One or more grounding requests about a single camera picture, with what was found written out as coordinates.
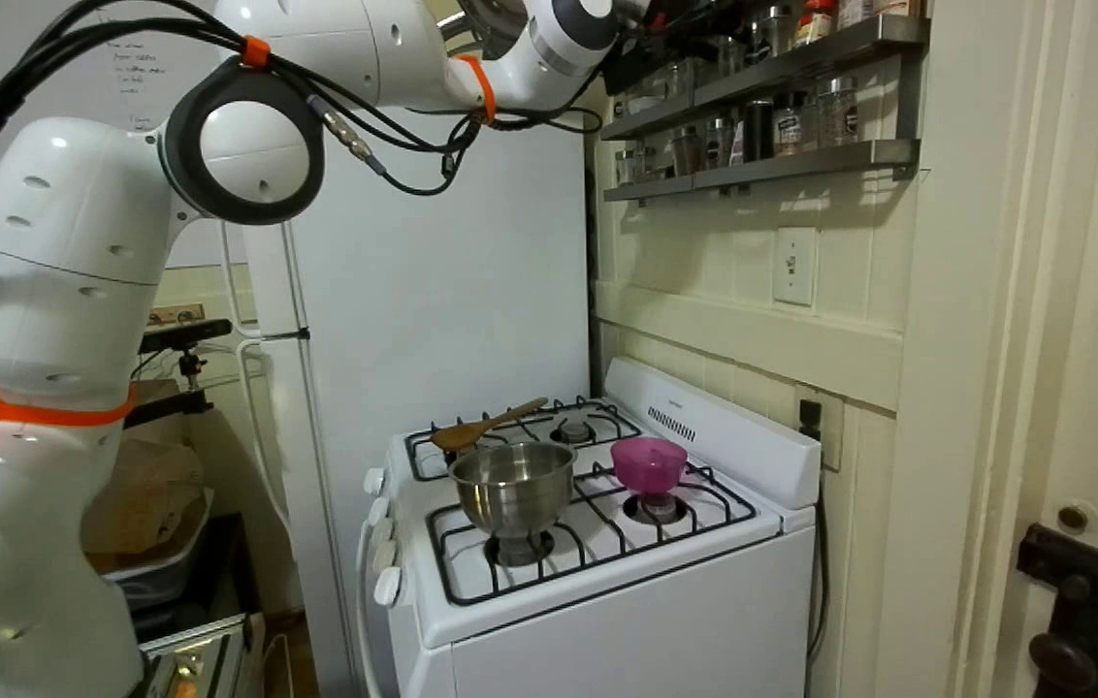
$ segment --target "white wall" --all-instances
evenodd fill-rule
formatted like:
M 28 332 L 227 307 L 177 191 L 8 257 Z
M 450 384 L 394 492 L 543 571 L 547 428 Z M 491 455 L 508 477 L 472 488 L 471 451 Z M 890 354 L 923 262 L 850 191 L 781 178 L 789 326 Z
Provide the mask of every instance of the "white wall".
M 820 698 L 945 695 L 998 317 L 1024 13 L 937 0 L 923 172 L 600 205 L 599 307 L 632 354 L 781 424 L 840 403 Z M 773 300 L 775 227 L 820 225 L 813 307 Z

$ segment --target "pink object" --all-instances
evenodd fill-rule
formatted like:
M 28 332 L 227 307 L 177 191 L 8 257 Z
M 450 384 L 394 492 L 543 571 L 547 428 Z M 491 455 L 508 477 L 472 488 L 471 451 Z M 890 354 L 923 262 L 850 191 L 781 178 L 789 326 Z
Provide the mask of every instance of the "pink object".
M 667 496 L 687 469 L 687 451 L 667 437 L 614 443 L 615 479 L 640 496 Z

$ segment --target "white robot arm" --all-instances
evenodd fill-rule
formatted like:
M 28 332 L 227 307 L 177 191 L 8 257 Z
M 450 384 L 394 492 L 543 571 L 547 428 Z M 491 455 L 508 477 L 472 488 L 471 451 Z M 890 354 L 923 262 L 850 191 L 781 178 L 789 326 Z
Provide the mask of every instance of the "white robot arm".
M 640 13 L 649 0 L 526 0 L 500 58 L 445 58 L 419 0 L 222 0 L 222 23 L 265 33 L 274 58 L 348 97 L 306 97 L 301 74 L 227 62 L 163 130 L 37 121 L 14 137 L 0 161 L 2 698 L 141 686 L 124 600 L 84 567 L 77 527 L 114 472 L 129 368 L 174 234 L 204 214 L 295 216 L 317 192 L 322 128 L 378 161 L 337 105 L 565 110 Z

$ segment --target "white refrigerator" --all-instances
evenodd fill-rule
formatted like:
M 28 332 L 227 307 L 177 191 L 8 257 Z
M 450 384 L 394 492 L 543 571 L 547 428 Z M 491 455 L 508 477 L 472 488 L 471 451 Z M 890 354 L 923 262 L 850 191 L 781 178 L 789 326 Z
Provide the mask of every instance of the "white refrigerator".
M 450 121 L 394 114 L 442 137 Z M 409 181 L 437 161 L 393 155 Z M 330 150 L 322 196 L 284 234 L 243 234 L 287 535 L 322 695 L 356 695 L 356 527 L 370 469 L 431 419 L 581 394 L 591 384 L 581 137 L 484 130 L 454 191 L 409 196 Z

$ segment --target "light switch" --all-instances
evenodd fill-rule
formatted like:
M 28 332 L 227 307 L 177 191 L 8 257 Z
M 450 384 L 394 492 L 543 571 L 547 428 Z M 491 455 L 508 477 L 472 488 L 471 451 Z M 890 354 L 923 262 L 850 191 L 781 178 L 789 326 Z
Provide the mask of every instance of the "light switch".
M 820 227 L 781 227 L 773 262 L 775 304 L 811 307 L 820 275 Z

